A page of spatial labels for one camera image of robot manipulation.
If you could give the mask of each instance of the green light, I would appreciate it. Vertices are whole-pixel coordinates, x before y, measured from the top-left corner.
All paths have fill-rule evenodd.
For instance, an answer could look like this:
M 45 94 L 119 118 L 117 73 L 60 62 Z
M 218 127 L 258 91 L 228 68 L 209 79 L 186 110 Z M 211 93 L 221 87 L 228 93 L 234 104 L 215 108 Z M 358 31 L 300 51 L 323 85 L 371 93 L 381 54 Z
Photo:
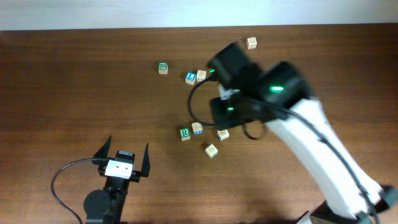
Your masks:
M 273 92 L 273 93 L 280 93 L 284 90 L 283 87 L 281 86 L 271 86 L 269 87 L 269 91 Z

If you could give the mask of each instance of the letter cube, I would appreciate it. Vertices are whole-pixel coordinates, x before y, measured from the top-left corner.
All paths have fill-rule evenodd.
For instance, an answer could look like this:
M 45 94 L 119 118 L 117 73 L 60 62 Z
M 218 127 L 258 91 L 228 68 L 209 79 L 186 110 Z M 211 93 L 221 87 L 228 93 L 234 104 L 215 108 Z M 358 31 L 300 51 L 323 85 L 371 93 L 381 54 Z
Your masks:
M 169 66 L 167 65 L 167 62 L 159 62 L 159 74 L 167 74 L 169 71 Z
M 203 134 L 203 128 L 201 126 L 201 123 L 199 122 L 192 123 L 192 131 L 194 135 Z
M 206 71 L 198 70 L 197 81 L 202 82 L 206 78 Z
M 207 147 L 205 149 L 205 152 L 206 152 L 207 156 L 209 156 L 210 158 L 213 158 L 217 155 L 218 150 L 213 144 L 211 144 L 209 147 Z
M 248 40 L 246 41 L 246 45 L 248 47 L 248 50 L 255 49 L 257 47 L 256 38 L 255 37 L 249 37 Z
M 180 129 L 180 136 L 181 136 L 181 140 L 183 140 L 183 141 L 191 139 L 191 134 L 189 133 L 189 128 Z
M 229 133 L 227 130 L 217 131 L 217 136 L 222 141 L 229 137 Z
M 189 85 L 195 84 L 195 78 L 197 75 L 193 72 L 188 72 L 187 76 L 185 77 L 185 82 L 188 83 Z

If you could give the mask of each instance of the wood grain surface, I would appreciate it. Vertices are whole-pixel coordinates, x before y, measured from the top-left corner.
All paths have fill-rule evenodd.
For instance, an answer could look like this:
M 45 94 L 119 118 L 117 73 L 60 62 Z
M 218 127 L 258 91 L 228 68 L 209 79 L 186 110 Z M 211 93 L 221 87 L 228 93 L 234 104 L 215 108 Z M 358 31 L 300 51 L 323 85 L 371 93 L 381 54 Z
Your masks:
M 50 180 L 91 157 L 109 135 L 110 156 L 149 143 L 150 176 L 131 184 L 123 220 L 131 223 L 281 223 L 324 200 L 317 184 L 272 133 L 241 128 L 181 141 L 189 127 L 187 71 L 205 69 L 231 42 L 255 36 L 247 54 L 264 68 L 294 63 L 321 99 L 334 130 L 376 181 L 398 187 L 398 24 L 195 29 L 1 32 L 0 223 L 77 223 L 52 197 Z M 159 75 L 157 63 L 169 63 Z M 211 119 L 207 83 L 193 98 Z M 249 126 L 260 135 L 261 125 Z M 210 159 L 205 143 L 219 154 Z M 59 197 L 85 219 L 83 201 L 105 178 L 93 164 L 62 173 Z M 381 214 L 398 223 L 398 208 Z

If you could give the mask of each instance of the white wall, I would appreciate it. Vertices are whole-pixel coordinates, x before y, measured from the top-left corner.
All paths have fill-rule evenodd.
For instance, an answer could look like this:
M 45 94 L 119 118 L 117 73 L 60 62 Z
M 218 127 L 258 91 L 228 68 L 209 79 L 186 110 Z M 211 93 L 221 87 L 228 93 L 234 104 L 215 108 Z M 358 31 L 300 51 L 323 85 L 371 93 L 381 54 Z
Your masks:
M 0 0 L 0 30 L 398 22 L 398 0 Z

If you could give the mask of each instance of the brown table surface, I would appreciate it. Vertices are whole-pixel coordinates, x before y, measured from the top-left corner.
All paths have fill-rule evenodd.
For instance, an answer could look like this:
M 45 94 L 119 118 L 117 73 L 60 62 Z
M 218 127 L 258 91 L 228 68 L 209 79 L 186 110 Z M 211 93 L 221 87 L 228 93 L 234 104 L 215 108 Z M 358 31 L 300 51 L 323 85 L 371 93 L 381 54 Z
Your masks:
M 207 127 L 189 141 L 178 135 L 192 122 L 186 72 L 251 36 L 258 45 L 247 54 L 264 69 L 294 63 L 358 164 L 398 186 L 397 24 L 1 32 L 0 223 L 77 223 L 52 197 L 50 180 L 109 135 L 109 156 L 132 151 L 137 169 L 150 146 L 150 177 L 130 185 L 124 221 L 268 223 L 317 207 L 317 184 L 276 135 L 252 141 L 234 128 L 219 141 Z M 159 61 L 169 63 L 168 75 L 159 75 Z M 216 83 L 197 91 L 198 117 L 211 118 L 216 96 Z M 205 154 L 205 142 L 216 157 Z M 104 182 L 96 166 L 80 164 L 55 190 L 85 220 L 83 201 Z M 398 209 L 381 219 L 397 223 Z

